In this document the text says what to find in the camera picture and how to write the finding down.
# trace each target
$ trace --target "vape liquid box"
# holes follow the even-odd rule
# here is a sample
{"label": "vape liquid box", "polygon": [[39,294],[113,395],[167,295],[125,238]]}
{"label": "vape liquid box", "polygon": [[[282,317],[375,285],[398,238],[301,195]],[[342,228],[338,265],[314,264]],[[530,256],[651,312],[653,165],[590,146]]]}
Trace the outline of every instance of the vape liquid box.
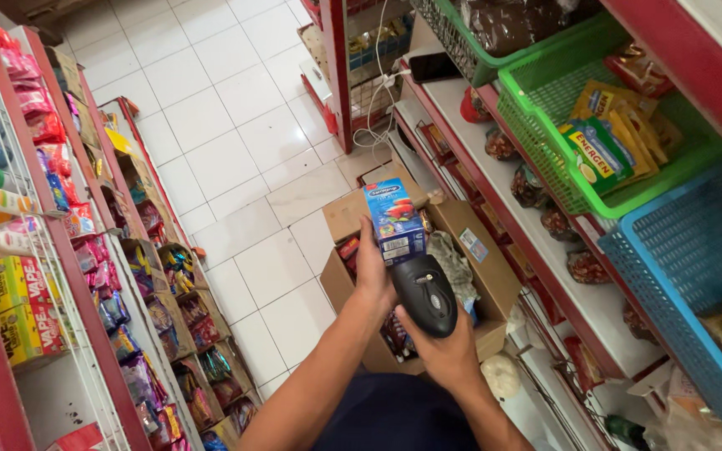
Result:
{"label": "vape liquid box", "polygon": [[386,266],[425,255],[425,228],[399,178],[364,187],[372,226]]}
{"label": "vape liquid box", "polygon": [[22,304],[0,313],[0,337],[13,368],[68,349],[57,311],[47,304]]}
{"label": "vape liquid box", "polygon": [[35,257],[0,258],[0,313],[21,304],[51,305],[50,289],[60,303],[55,281],[43,280]]}

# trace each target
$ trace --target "hand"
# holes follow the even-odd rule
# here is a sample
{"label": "hand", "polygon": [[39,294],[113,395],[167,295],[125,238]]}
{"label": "hand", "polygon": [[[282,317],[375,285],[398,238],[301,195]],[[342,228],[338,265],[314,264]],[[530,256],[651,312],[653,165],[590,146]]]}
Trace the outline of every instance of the hand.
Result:
{"label": "hand", "polygon": [[376,244],[372,221],[364,215],[358,220],[361,222],[361,242],[356,257],[358,273],[354,297],[359,302],[369,302],[373,314],[383,321],[384,316],[394,308],[397,294],[386,271],[384,257]]}
{"label": "hand", "polygon": [[456,304],[456,329],[443,339],[433,338],[423,332],[402,305],[395,309],[400,323],[414,340],[416,352],[425,364],[427,373],[454,396],[483,380],[475,350],[473,318],[460,302],[456,301]]}

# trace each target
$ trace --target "green plastic basket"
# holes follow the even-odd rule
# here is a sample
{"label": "green plastic basket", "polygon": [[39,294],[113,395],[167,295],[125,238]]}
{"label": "green plastic basket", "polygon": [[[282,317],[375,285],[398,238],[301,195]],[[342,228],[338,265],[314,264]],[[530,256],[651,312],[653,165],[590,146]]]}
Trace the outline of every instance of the green plastic basket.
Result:
{"label": "green plastic basket", "polygon": [[595,18],[556,33],[528,48],[516,51],[509,56],[495,58],[484,50],[473,33],[461,21],[456,6],[450,0],[411,0],[414,9],[419,12],[427,25],[431,27],[436,37],[442,42],[447,54],[456,63],[461,73],[473,87],[490,84],[497,79],[497,70],[505,67],[519,58],[528,56],[536,51],[563,40],[579,30],[590,26]]}
{"label": "green plastic basket", "polygon": [[627,42],[628,33],[611,16],[500,70],[497,111],[506,120],[549,188],[571,214],[624,214],[688,181],[722,160],[722,138],[680,93],[667,94],[658,110],[684,134],[684,142],[654,177],[599,197],[578,171],[576,155],[557,126],[567,122],[590,79],[624,86],[602,63]]}

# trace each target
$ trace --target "barcode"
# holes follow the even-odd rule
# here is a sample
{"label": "barcode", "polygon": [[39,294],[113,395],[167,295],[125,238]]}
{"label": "barcode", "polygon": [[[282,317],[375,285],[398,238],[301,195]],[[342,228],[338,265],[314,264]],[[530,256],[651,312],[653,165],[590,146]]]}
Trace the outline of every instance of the barcode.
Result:
{"label": "barcode", "polygon": [[384,260],[388,260],[389,258],[399,257],[400,255],[406,255],[407,253],[408,253],[408,246],[398,247],[394,251],[384,252]]}
{"label": "barcode", "polygon": [[392,241],[386,241],[384,243],[384,252],[391,251],[392,249],[395,249],[396,247],[403,247],[403,246],[408,246],[408,237],[397,238],[396,240],[392,240]]}

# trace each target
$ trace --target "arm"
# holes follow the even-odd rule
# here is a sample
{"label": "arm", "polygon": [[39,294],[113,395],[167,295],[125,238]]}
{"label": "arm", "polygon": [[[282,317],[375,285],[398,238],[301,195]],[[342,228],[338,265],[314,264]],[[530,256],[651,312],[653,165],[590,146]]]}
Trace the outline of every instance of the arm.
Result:
{"label": "arm", "polygon": [[459,304],[456,330],[446,339],[423,333],[403,306],[397,306],[395,312],[414,340],[427,373],[453,395],[464,411],[478,446],[484,450],[533,451],[534,447],[503,412],[480,372],[473,319],[464,307]]}
{"label": "arm", "polygon": [[396,295],[368,218],[361,219],[356,290],[306,359],[262,406],[240,449],[304,449],[314,444],[361,363]]}

